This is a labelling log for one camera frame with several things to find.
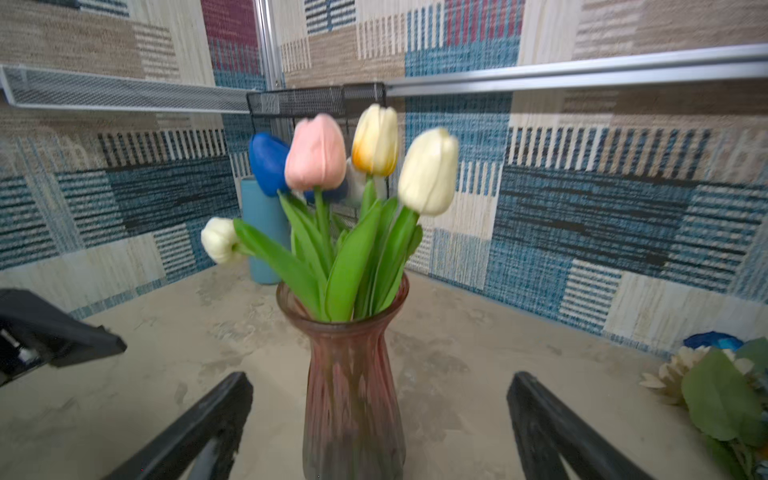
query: vase rim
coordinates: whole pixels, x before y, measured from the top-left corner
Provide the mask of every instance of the vase rim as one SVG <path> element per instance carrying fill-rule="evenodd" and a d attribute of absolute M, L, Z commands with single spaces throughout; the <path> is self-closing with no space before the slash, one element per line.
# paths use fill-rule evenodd
<path fill-rule="evenodd" d="M 286 290 L 288 293 L 293 295 L 293 292 L 290 291 L 290 288 L 285 284 L 285 282 L 281 281 L 277 285 L 277 292 L 275 297 L 277 298 L 277 305 L 289 320 L 298 324 L 297 326 L 307 326 L 315 331 L 332 333 L 340 330 L 349 331 L 349 329 L 354 329 L 355 327 L 364 328 L 384 319 L 392 319 L 398 310 L 402 308 L 403 303 L 408 297 L 408 293 L 410 291 L 410 281 L 408 279 L 408 275 L 403 272 L 402 280 L 400 281 L 400 288 L 395 295 L 395 299 L 388 307 L 376 315 L 367 316 L 357 320 L 350 320 L 349 322 L 318 322 L 317 320 L 311 319 L 308 315 L 304 315 L 296 309 L 290 308 L 288 305 L 286 305 L 286 298 L 283 295 Z"/>

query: pink glass vase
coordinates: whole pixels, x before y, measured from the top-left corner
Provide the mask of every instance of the pink glass vase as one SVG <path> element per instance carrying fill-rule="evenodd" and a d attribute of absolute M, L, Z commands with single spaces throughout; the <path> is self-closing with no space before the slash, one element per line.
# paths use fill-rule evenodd
<path fill-rule="evenodd" d="M 402 478 L 406 441 L 384 331 L 408 291 L 403 275 L 392 305 L 378 315 L 321 323 L 310 319 L 284 283 L 277 287 L 280 309 L 312 345 L 304 414 L 306 480 Z"/>

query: blue tulip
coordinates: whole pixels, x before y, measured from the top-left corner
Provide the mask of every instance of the blue tulip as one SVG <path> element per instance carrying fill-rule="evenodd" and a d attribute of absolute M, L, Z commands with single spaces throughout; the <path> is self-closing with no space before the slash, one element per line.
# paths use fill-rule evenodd
<path fill-rule="evenodd" d="M 341 183 L 341 185 L 334 188 L 333 190 L 324 190 L 323 200 L 325 200 L 328 203 L 339 202 L 341 200 L 344 200 L 348 193 L 349 193 L 349 184 L 347 183 L 347 179 L 345 178 L 344 181 Z M 314 204 L 315 192 L 313 192 L 312 190 L 308 190 L 304 192 L 304 198 L 306 198 L 307 203 Z"/>
<path fill-rule="evenodd" d="M 683 345 L 691 349 L 697 349 L 700 346 L 714 346 L 719 349 L 730 349 L 734 352 L 743 344 L 744 342 L 735 336 L 720 332 L 697 333 L 683 340 Z"/>
<path fill-rule="evenodd" d="M 288 150 L 288 145 L 270 134 L 255 134 L 250 139 L 250 169 L 268 197 L 289 191 L 285 177 Z"/>

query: blue cylindrical vase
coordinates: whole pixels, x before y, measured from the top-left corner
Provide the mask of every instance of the blue cylindrical vase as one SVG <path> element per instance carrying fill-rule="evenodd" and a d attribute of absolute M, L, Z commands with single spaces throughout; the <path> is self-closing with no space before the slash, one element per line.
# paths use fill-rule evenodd
<path fill-rule="evenodd" d="M 268 197 L 253 177 L 240 181 L 243 198 L 243 220 L 272 240 L 290 250 L 290 224 L 278 197 Z M 256 283 L 273 285 L 280 277 L 263 260 L 250 257 L 250 277 Z"/>

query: pink tulip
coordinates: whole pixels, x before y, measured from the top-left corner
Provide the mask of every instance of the pink tulip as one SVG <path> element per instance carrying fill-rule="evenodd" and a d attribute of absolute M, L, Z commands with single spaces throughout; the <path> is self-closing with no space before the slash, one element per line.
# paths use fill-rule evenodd
<path fill-rule="evenodd" d="M 326 114 L 301 120 L 286 159 L 288 186 L 298 191 L 332 190 L 341 185 L 345 173 L 344 137 L 336 121 Z"/>

